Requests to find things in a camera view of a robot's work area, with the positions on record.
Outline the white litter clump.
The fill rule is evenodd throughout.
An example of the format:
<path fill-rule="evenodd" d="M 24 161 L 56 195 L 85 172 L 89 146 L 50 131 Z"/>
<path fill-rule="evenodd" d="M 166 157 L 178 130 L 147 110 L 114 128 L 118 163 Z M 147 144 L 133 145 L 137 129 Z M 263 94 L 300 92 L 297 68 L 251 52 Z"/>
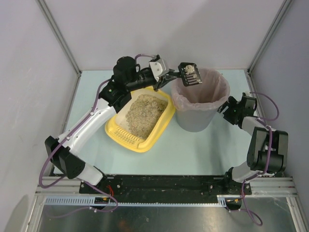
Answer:
<path fill-rule="evenodd" d="M 195 67 L 193 65 L 187 65 L 184 68 L 185 77 L 188 80 L 188 82 L 197 82 L 198 81 L 198 75 L 195 70 Z"/>

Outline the black slotted litter scoop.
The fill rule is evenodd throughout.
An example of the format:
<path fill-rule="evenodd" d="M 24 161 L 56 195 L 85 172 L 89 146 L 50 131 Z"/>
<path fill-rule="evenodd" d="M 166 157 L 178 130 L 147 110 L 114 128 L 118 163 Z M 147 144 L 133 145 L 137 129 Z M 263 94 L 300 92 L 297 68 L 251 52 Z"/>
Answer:
<path fill-rule="evenodd" d="M 185 87 L 202 84 L 201 76 L 195 63 L 182 62 L 178 66 L 177 78 Z"/>

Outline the grey trash bin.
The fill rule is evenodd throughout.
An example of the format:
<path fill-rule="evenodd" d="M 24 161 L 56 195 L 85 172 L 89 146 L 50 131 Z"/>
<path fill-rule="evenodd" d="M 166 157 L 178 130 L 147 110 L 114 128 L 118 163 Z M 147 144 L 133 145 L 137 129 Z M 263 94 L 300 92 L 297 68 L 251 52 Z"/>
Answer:
<path fill-rule="evenodd" d="M 213 119 L 217 110 L 209 111 L 177 111 L 176 120 L 180 127 L 189 132 L 200 132 L 204 130 Z"/>

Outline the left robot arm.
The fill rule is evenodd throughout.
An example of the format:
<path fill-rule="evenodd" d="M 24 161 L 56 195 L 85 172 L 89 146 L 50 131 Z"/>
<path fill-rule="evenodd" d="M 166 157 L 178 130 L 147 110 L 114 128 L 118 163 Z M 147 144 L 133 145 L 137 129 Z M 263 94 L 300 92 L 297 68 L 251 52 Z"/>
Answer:
<path fill-rule="evenodd" d="M 124 108 L 132 91 L 146 87 L 157 91 L 182 76 L 182 71 L 168 68 L 159 55 L 150 57 L 149 66 L 143 69 L 137 58 L 125 56 L 117 60 L 111 78 L 99 85 L 93 106 L 85 116 L 57 138 L 49 136 L 45 140 L 47 162 L 52 162 L 69 179 L 77 178 L 93 186 L 103 179 L 102 171 L 79 158 L 86 142 Z"/>

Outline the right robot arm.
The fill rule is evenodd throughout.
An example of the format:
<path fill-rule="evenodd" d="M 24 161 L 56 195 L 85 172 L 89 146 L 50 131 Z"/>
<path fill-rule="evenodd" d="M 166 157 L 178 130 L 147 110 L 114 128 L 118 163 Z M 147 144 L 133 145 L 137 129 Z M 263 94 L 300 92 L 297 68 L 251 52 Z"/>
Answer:
<path fill-rule="evenodd" d="M 217 184 L 211 184 L 213 194 L 246 194 L 249 182 L 266 174 L 285 171 L 287 166 L 288 133 L 272 129 L 265 120 L 255 116 L 257 99 L 243 94 L 240 101 L 230 96 L 218 109 L 223 118 L 251 136 L 246 161 L 230 168 Z"/>

